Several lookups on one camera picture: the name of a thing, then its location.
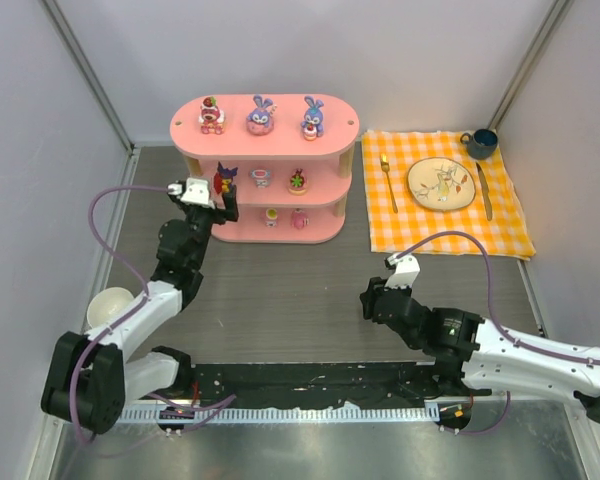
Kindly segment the red yellow bird toy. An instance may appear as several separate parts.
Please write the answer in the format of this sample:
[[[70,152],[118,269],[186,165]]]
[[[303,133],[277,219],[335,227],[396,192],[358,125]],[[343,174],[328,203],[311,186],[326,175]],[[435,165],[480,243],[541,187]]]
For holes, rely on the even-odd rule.
[[[225,167],[221,162],[217,164],[216,173],[213,178],[214,190],[217,195],[228,193],[235,177],[237,176],[237,167]]]

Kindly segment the pink bear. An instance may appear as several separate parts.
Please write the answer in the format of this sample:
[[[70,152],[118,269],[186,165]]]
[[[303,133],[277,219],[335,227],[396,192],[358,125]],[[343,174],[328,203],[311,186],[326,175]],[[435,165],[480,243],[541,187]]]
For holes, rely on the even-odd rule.
[[[288,191],[293,195],[303,195],[308,190],[308,180],[302,168],[297,168],[287,183]]]
[[[198,122],[202,134],[224,133],[225,112],[219,107],[214,96],[207,96],[202,100]]]

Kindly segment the pink pig toy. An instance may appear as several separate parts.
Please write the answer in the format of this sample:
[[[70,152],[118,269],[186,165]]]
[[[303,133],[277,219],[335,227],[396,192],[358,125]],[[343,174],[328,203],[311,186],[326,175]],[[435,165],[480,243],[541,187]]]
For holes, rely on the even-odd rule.
[[[305,210],[295,209],[291,214],[291,226],[297,230],[306,228],[309,224],[309,217]]]

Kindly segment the purple bunny with cake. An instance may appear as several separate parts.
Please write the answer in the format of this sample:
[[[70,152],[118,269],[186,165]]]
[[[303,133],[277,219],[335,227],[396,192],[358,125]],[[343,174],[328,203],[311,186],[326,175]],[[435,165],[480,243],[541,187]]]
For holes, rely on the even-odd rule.
[[[322,111],[324,102],[321,99],[316,99],[309,95],[304,97],[304,101],[306,102],[308,109],[304,113],[301,129],[304,139],[313,141],[322,137],[324,134],[324,114]]]

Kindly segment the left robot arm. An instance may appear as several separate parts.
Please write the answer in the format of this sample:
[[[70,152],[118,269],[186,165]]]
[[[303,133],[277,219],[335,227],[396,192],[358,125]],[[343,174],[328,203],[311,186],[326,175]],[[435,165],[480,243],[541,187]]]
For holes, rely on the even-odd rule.
[[[237,188],[230,185],[220,203],[202,178],[177,181],[163,191],[184,216],[160,227],[158,263],[140,294],[102,324],[85,333],[67,332],[55,344],[40,407],[78,431],[104,434],[128,403],[189,384],[187,354],[158,347],[139,360],[130,357],[195,299],[213,226],[239,218]]]

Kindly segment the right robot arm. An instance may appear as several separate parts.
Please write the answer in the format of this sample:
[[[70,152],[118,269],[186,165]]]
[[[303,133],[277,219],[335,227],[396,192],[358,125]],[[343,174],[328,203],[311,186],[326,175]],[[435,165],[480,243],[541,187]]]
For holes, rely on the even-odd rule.
[[[370,279],[360,301],[364,319],[434,358],[463,387],[579,403],[600,424],[600,347],[528,335],[456,308],[430,309],[410,288],[390,288],[380,277]]]

